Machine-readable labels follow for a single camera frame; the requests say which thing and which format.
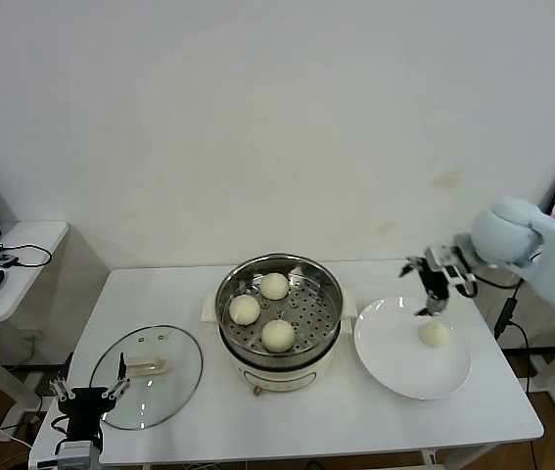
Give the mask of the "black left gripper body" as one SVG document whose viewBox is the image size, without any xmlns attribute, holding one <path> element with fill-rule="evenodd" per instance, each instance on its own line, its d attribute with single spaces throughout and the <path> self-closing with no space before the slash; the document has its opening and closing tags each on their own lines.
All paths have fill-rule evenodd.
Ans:
<svg viewBox="0 0 555 470">
<path fill-rule="evenodd" d="M 66 437 L 69 440 L 101 440 L 103 415 L 116 406 L 116 398 L 106 387 L 73 388 L 71 395 L 61 399 L 58 408 L 68 418 Z"/>
</svg>

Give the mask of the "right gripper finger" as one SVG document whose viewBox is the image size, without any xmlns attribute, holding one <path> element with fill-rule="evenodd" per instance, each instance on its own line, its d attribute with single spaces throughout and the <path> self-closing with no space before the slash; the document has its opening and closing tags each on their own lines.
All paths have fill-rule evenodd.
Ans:
<svg viewBox="0 0 555 470">
<path fill-rule="evenodd" d="M 423 258 L 408 258 L 405 265 L 400 269 L 398 277 L 402 278 L 412 271 L 421 274 L 426 266 L 427 262 Z"/>
<path fill-rule="evenodd" d="M 438 297 L 429 294 L 425 306 L 414 313 L 415 316 L 437 316 L 444 312 L 448 304 L 448 297 Z"/>
</svg>

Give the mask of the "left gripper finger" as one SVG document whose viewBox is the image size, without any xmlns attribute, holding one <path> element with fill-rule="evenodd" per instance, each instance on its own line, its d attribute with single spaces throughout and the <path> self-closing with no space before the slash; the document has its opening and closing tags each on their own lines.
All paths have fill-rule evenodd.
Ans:
<svg viewBox="0 0 555 470">
<path fill-rule="evenodd" d="M 127 376 L 127 366 L 124 359 L 124 353 L 122 352 L 119 355 L 116 381 L 102 393 L 102 398 L 117 400 L 125 393 L 129 386 L 130 378 Z"/>
<path fill-rule="evenodd" d="M 57 376 L 49 382 L 58 400 L 69 400 L 72 397 L 72 392 L 68 383 L 71 361 L 72 353 L 70 352 L 65 362 L 60 366 Z"/>
</svg>

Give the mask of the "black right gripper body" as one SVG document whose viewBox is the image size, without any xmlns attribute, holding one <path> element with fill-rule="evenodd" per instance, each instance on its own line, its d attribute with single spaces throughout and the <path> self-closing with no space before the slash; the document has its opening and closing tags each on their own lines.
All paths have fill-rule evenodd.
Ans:
<svg viewBox="0 0 555 470">
<path fill-rule="evenodd" d="M 477 295 L 477 278 L 457 246 L 432 245 L 425 252 L 429 269 L 461 296 L 473 299 Z"/>
</svg>

